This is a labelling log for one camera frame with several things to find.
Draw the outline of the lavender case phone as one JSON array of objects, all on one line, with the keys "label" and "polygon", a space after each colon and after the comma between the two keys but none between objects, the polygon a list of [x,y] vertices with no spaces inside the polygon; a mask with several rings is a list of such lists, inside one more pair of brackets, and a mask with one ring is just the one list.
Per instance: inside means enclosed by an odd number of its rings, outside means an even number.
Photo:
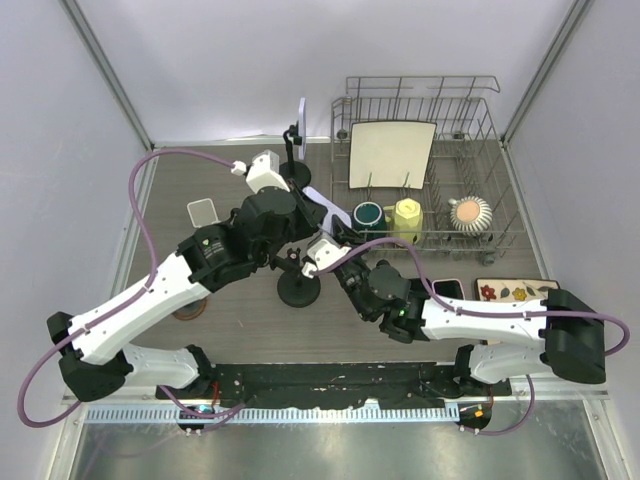
[{"label": "lavender case phone", "polygon": [[334,232],[333,220],[339,219],[344,225],[351,228],[352,220],[351,216],[342,208],[334,204],[331,200],[321,194],[312,186],[306,186],[303,188],[303,193],[315,203],[324,206],[327,209],[327,213],[322,221],[322,230],[332,234]]}]

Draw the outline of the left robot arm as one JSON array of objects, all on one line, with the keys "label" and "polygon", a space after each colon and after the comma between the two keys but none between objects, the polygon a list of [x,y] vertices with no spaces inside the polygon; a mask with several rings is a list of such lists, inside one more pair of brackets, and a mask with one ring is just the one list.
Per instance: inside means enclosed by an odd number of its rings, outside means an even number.
[{"label": "left robot arm", "polygon": [[197,229],[153,274],[108,302],[77,316],[52,315],[47,326],[52,341],[65,344],[58,365],[67,387],[81,402],[106,398],[123,386],[152,387],[163,398],[205,397],[215,371],[201,348],[144,348],[134,339],[271,264],[285,245],[312,237],[327,205],[310,187],[265,187],[246,197],[229,219]]}]

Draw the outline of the white phone stand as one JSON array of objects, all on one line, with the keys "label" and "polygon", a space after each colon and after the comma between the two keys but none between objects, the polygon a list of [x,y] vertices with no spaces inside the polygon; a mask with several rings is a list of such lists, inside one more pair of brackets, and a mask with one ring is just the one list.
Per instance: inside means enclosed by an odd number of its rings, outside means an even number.
[{"label": "white phone stand", "polygon": [[204,198],[189,202],[186,206],[192,226],[203,228],[219,222],[214,202],[211,198]]}]

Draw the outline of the black round phone stand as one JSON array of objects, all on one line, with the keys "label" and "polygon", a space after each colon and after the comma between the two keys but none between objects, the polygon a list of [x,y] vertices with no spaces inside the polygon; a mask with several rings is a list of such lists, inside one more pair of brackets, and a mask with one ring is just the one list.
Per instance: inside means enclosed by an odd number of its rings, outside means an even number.
[{"label": "black round phone stand", "polygon": [[277,281],[276,291],[285,305],[292,308],[305,308],[319,298],[320,279],[308,278],[302,274],[300,248],[288,248],[283,257],[275,256],[270,262],[270,268],[282,271]]}]

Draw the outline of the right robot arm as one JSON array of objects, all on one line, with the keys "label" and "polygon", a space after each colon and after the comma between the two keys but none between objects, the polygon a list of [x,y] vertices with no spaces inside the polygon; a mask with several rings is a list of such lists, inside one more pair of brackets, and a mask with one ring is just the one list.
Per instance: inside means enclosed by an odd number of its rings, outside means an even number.
[{"label": "right robot arm", "polygon": [[364,250],[327,237],[312,258],[336,275],[359,316],[389,338],[468,340],[451,371],[460,393],[546,372],[574,383],[605,382],[604,320],[569,291],[510,303],[459,300],[437,295],[423,274],[407,279],[387,262],[369,268]]}]

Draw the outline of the pink case phone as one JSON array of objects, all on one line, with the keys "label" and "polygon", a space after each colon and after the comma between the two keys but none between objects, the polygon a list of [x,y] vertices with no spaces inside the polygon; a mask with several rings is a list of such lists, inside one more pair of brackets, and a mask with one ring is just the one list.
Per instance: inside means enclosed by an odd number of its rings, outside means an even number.
[{"label": "pink case phone", "polygon": [[442,297],[464,300],[465,292],[459,279],[439,279],[432,281],[434,292]]}]

